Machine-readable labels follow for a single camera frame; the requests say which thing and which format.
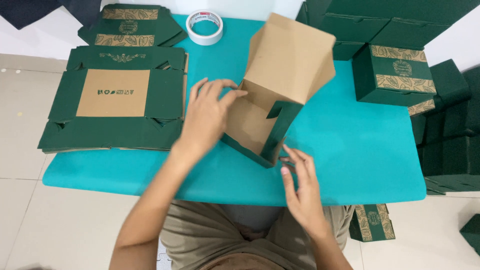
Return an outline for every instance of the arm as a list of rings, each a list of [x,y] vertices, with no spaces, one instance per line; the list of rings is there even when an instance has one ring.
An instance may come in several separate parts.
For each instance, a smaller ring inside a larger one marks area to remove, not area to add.
[[[281,168],[288,209],[310,236],[317,269],[352,270],[325,219],[313,158],[287,145],[283,149],[289,156],[280,160],[294,165],[284,163]],[[291,172],[298,177],[296,192]]]
[[[236,89],[237,85],[231,80],[208,82],[205,78],[191,88],[181,136],[123,223],[110,270],[156,269],[158,235],[170,202],[193,166],[225,131],[228,107],[237,97],[247,94],[232,90],[218,100],[224,87]]]

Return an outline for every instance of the turquoise table cover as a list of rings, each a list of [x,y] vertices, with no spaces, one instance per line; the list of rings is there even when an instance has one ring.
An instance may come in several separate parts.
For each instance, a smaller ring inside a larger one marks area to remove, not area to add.
[[[174,18],[185,26],[187,16]],[[250,38],[264,22],[229,18],[223,21],[224,34],[218,43],[200,46],[186,39],[176,45],[190,53],[188,90],[204,77],[230,78],[237,84],[242,80]],[[301,110],[286,139],[290,147],[314,157],[324,205],[425,198],[426,187],[407,108],[357,102],[351,62],[335,61],[335,69],[335,78]],[[141,195],[167,154],[120,149],[59,153],[46,170],[43,183]],[[265,169],[222,142],[195,166],[176,198],[222,204],[286,205],[280,163]]]

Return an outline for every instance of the tiled floor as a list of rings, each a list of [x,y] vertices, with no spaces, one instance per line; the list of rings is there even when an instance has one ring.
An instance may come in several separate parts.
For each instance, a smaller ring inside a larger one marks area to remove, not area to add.
[[[28,265],[107,269],[120,226],[137,200],[42,184],[54,155],[36,146],[60,77],[12,69],[0,73],[0,270]],[[388,209],[397,239],[348,239],[344,254],[355,270],[480,270],[480,256],[458,232],[480,213],[480,193],[429,196],[388,204]],[[167,270],[169,264],[160,247],[157,267]]]

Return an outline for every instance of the person's left hand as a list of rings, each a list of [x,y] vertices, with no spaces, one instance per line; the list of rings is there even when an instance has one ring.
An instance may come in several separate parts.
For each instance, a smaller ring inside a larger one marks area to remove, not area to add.
[[[218,97],[225,87],[231,87],[234,90],[229,91],[219,100]],[[207,78],[190,89],[187,115],[176,145],[182,146],[195,161],[200,160],[213,148],[225,132],[228,108],[236,98],[247,94],[247,91],[236,89],[237,85],[232,80],[209,82]]]

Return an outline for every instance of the hand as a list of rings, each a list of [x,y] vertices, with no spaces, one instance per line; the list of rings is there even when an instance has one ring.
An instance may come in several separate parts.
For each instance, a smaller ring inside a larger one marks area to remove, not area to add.
[[[218,100],[222,89],[231,87]],[[247,91],[235,90],[237,85],[228,79],[209,82],[207,78],[199,81],[190,89],[187,115],[183,130],[176,145],[188,153],[194,162],[200,160],[225,132],[228,108],[236,98],[245,96]]]
[[[289,155],[279,158],[283,162],[281,173],[288,209],[310,237],[320,237],[328,232],[329,225],[320,200],[320,187],[313,158],[298,149],[289,148],[285,144],[283,149]],[[297,192],[295,192],[291,173],[295,173],[298,177]]]

